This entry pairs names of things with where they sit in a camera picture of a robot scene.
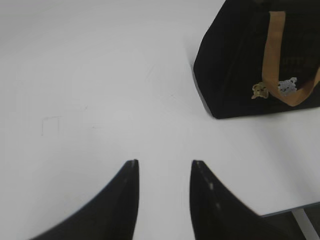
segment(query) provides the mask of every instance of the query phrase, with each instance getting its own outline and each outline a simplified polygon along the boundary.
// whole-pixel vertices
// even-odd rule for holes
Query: bag
[[[320,106],[320,1],[256,1],[225,1],[193,66],[217,119]]]

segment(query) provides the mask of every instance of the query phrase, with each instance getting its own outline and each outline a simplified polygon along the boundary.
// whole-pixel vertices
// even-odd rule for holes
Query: white surface
[[[261,215],[320,201],[319,109],[203,107],[190,64],[223,0],[43,2],[0,1],[0,239],[59,223],[131,159],[136,240],[194,239],[193,159]]]

